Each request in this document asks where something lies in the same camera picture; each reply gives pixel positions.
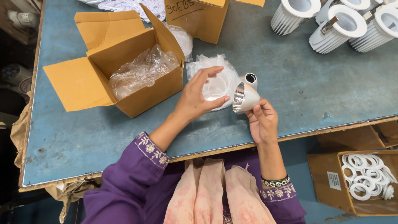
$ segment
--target plastic bag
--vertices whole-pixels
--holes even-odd
[[[188,81],[198,72],[199,69],[205,69],[212,66],[224,66],[224,69],[216,75],[215,78],[208,78],[208,82],[203,85],[202,93],[206,101],[212,101],[222,96],[230,96],[231,99],[225,102],[221,107],[213,109],[220,110],[230,106],[234,99],[237,86],[241,82],[235,68],[225,60],[225,55],[217,57],[205,57],[197,55],[196,62],[186,63]]]
[[[135,93],[145,86],[152,86],[156,79],[166,75],[179,65],[173,52],[163,52],[158,44],[147,49],[131,63],[126,63],[109,78],[109,87],[117,100]]]
[[[185,61],[186,62],[192,61],[192,46],[193,46],[192,36],[179,26],[168,25],[166,22],[163,23],[176,38],[179,46],[182,49],[182,52],[184,53]]]
[[[78,0],[107,12],[120,12],[135,10],[142,20],[150,23],[139,3],[144,4],[161,21],[166,18],[164,0]]]

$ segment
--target embroidered cuff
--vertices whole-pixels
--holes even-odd
[[[283,187],[262,189],[260,190],[260,196],[263,202],[281,201],[296,196],[296,190],[293,184],[290,183]]]
[[[135,145],[139,150],[150,159],[155,165],[161,169],[165,169],[170,161],[170,158],[166,156],[148,137],[146,132],[141,132],[135,139]]]

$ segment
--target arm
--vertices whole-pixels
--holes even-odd
[[[143,132],[102,173],[99,190],[84,194],[84,224],[144,223],[142,208],[150,186],[157,183],[169,162],[164,153],[176,135],[192,120],[222,106],[228,96],[205,101],[202,87],[223,67],[200,70],[185,86],[175,110],[149,136]]]
[[[245,113],[249,118],[250,131],[257,145],[261,176],[271,181],[285,178],[286,169],[278,145],[278,115],[275,109],[266,99],[261,98],[259,105]],[[296,197],[296,190],[291,183],[274,188],[263,184],[260,195],[276,223],[305,224],[306,212]]]

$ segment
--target cardboard box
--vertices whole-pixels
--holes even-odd
[[[388,148],[398,145],[397,121],[317,135],[323,152]]]
[[[265,0],[239,0],[264,6]],[[164,0],[167,23],[210,43],[219,40],[229,0]]]
[[[314,182],[318,202],[338,208],[358,216],[396,216],[398,215],[398,197],[384,200],[379,196],[371,196],[370,200],[361,201],[353,198],[344,179],[342,155],[375,154],[390,168],[391,173],[398,177],[398,150],[366,150],[344,151],[328,154],[308,154],[308,164]],[[397,189],[398,184],[391,183]]]
[[[136,11],[76,13],[87,57],[43,67],[66,111],[115,105],[133,118],[182,90],[184,54],[167,27],[141,6],[154,29],[145,29]],[[153,86],[117,101],[108,87],[110,76],[155,44],[164,52],[174,52],[180,65]]]

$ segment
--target woman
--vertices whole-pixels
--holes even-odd
[[[166,208],[183,172],[181,165],[173,166],[175,163],[165,171],[170,159],[164,152],[189,122],[230,99],[224,96],[208,102],[202,96],[206,80],[222,70],[223,67],[201,69],[185,86],[175,110],[165,122],[151,134],[143,132],[137,136],[120,160],[104,170],[102,187],[84,195],[86,218],[83,223],[163,223]],[[259,161],[260,166],[260,170],[250,170],[246,166],[246,171],[256,178],[255,182],[262,180],[262,186],[258,184],[262,188],[259,191],[261,200],[276,223],[305,223],[306,213],[295,197],[279,150],[276,111],[261,98],[260,103],[246,114],[258,149],[258,158],[251,163]]]

